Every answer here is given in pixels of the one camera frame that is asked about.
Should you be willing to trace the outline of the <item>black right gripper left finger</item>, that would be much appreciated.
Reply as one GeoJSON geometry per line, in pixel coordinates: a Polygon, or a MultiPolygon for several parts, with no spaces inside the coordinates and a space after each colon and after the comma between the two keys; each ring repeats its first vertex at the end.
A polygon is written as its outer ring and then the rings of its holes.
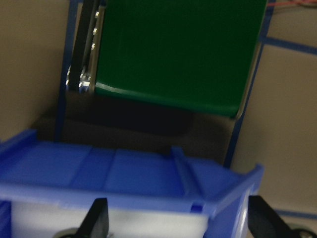
{"type": "Polygon", "coordinates": [[[82,224],[75,233],[76,238],[106,238],[109,233],[108,204],[106,198],[94,200],[82,224]]]}

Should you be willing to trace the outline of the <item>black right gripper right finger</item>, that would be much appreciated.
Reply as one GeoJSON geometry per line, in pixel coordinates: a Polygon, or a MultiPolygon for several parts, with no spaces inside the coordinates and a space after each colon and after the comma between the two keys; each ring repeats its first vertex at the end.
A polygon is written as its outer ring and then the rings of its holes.
{"type": "Polygon", "coordinates": [[[291,238],[290,227],[258,195],[248,200],[248,228],[254,238],[291,238]]]}

